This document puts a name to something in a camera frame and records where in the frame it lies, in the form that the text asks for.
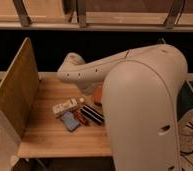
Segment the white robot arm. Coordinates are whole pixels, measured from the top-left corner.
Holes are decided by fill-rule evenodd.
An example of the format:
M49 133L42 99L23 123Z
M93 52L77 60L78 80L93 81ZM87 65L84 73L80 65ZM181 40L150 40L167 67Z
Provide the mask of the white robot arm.
M70 53L57 72L83 93L103 84L102 109L116 171L182 171L177 97L186 75L184 55L168 44L91 63Z

